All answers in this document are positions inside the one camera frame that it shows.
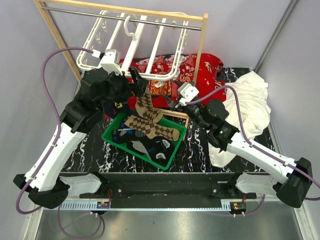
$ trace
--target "white cloth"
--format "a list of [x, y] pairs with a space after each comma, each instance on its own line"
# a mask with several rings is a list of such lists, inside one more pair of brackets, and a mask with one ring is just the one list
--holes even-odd
[[[261, 135], [270, 122], [271, 109], [267, 105], [268, 83], [251, 71], [239, 77], [236, 82], [226, 85], [232, 86], [238, 96], [245, 134], [252, 139]], [[229, 88], [226, 88], [226, 100], [223, 104], [229, 112], [226, 121], [241, 130], [235, 95]], [[211, 164], [219, 168], [226, 166], [236, 156], [230, 152], [219, 151], [219, 148], [209, 144]]]

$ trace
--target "gray wall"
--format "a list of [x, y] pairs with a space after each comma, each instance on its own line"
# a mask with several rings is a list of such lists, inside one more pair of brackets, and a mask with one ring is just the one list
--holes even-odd
[[[285, 155], [312, 163], [320, 181], [320, 1], [300, 1], [259, 74], [269, 83], [271, 119]], [[319, 197], [312, 185], [308, 197]], [[308, 202], [320, 236], [319, 202]]]
[[[30, 216], [16, 212], [19, 189], [13, 179], [31, 168], [54, 132], [55, 118], [42, 89], [40, 69], [58, 46], [33, 1], [3, 0], [0, 16], [0, 233], [1, 238], [18, 240]], [[46, 76], [61, 112], [76, 84], [62, 55], [52, 59]], [[21, 207], [30, 210], [30, 201]]]
[[[189, 15], [203, 16], [209, 13], [203, 51], [221, 58], [227, 67], [250, 67], [257, 64], [274, 29], [283, 15], [290, 0], [87, 0], [87, 2], [104, 3], [129, 8], [141, 8], [155, 11], [184, 12]], [[74, 8], [63, 5], [50, 6], [72, 9], [87, 13], [96, 13], [98, 10]], [[83, 46], [90, 29], [94, 24], [94, 17], [71, 15], [54, 12], [55, 21], [68, 45]], [[115, 23], [109, 20], [109, 35], [112, 34]], [[147, 33], [141, 40], [136, 57], [149, 57], [155, 38], [155, 27], [145, 29]], [[159, 54], [174, 53], [177, 35], [170, 28], [163, 33], [165, 44], [159, 47]], [[185, 53], [196, 53], [198, 50], [200, 33], [190, 31], [187, 36]], [[128, 37], [122, 33], [118, 38], [118, 50], [127, 51]]]

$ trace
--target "red patterned fabric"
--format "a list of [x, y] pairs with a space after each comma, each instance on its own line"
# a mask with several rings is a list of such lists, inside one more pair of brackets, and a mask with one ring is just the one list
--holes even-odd
[[[151, 73], [165, 75], [171, 71], [174, 55], [165, 54], [159, 55], [154, 58]], [[132, 60], [131, 66], [136, 67], [140, 73], [145, 73], [149, 58], [134, 58]], [[196, 66], [197, 54], [183, 54], [182, 63], [180, 65], [180, 74], [176, 80], [182, 83], [190, 83], [194, 79], [194, 72]], [[214, 89], [223, 86], [224, 82], [215, 80], [217, 72], [221, 71], [223, 67], [222, 61], [214, 55], [203, 53], [201, 54], [198, 77], [196, 82], [196, 87], [199, 90], [199, 97], [203, 97], [208, 93], [212, 92]], [[165, 98], [162, 96], [164, 93], [170, 96], [174, 101], [177, 97], [178, 86], [171, 80], [165, 81], [162, 87], [155, 87], [157, 81], [151, 81], [149, 85], [150, 93], [152, 96], [152, 104], [155, 108], [167, 108], [168, 104]], [[226, 100], [224, 91], [217, 92], [210, 98], [202, 102], [203, 105], [207, 105], [208, 101], [211, 99], [219, 99], [221, 101]], [[128, 100], [129, 107], [135, 109], [136, 98], [130, 97]]]

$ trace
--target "table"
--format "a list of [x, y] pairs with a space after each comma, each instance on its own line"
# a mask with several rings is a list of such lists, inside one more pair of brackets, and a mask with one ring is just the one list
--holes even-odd
[[[240, 76], [249, 73], [249, 68], [226, 67], [217, 76], [217, 80], [226, 83], [235, 82]], [[184, 119], [167, 117], [169, 120], [185, 125]], [[170, 168], [166, 171], [127, 153], [102, 140], [101, 136], [111, 123], [110, 119], [103, 119], [98, 123], [86, 138], [74, 150], [62, 172], [86, 173], [99, 171], [100, 173], [216, 173], [216, 172], [263, 172], [261, 168], [248, 162], [246, 159], [236, 156], [223, 168], [214, 167], [210, 163], [208, 141], [206, 133], [191, 119], [187, 129], [185, 140], [179, 146]], [[255, 139], [258, 143], [274, 150], [273, 142], [266, 128], [262, 135]]]

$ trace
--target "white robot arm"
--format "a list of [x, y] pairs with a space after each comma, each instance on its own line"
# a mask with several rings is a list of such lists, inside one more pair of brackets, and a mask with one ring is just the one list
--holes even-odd
[[312, 182], [288, 165], [312, 177], [311, 163], [307, 159], [302, 157], [295, 160], [280, 155], [252, 139], [248, 142], [236, 127], [225, 121], [229, 113], [221, 101], [211, 100], [204, 107], [200, 103], [201, 99], [196, 98], [199, 93], [196, 87], [187, 82], [175, 83], [179, 85], [178, 101], [173, 102], [164, 95], [171, 110], [187, 113], [203, 130], [209, 131], [208, 142], [215, 148], [243, 157], [269, 174], [238, 174], [237, 179], [232, 180], [238, 191], [274, 195], [291, 207], [301, 206]]
[[[97, 51], [93, 54], [96, 57], [100, 55]], [[58, 127], [36, 164], [26, 174], [15, 176], [13, 182], [20, 189], [25, 188], [35, 204], [53, 209], [67, 196], [79, 197], [81, 194], [91, 193], [101, 197], [107, 194], [108, 180], [98, 172], [75, 177], [63, 177], [59, 173], [78, 144], [102, 120], [104, 109], [112, 108], [120, 98], [144, 95], [149, 81], [143, 79], [136, 68], [131, 67], [129, 71], [133, 82], [129, 83], [125, 75], [115, 67], [118, 56], [116, 50], [110, 50], [107, 56], [102, 57], [99, 68], [84, 75], [79, 92], [60, 116], [61, 133], [56, 144], [53, 145], [53, 142]], [[52, 147], [52, 152], [35, 175], [36, 169]]]

